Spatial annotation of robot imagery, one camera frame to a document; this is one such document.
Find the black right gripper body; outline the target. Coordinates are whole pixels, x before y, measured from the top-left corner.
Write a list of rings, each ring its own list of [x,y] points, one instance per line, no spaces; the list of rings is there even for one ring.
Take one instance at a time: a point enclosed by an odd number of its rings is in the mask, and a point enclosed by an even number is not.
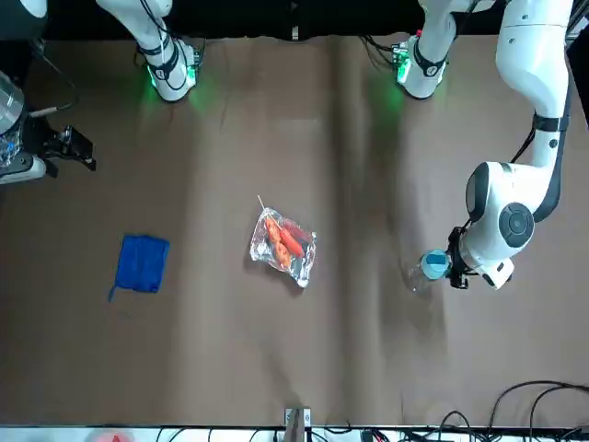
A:
[[[25,120],[21,149],[41,159],[63,158],[63,133],[53,129],[46,120]]]

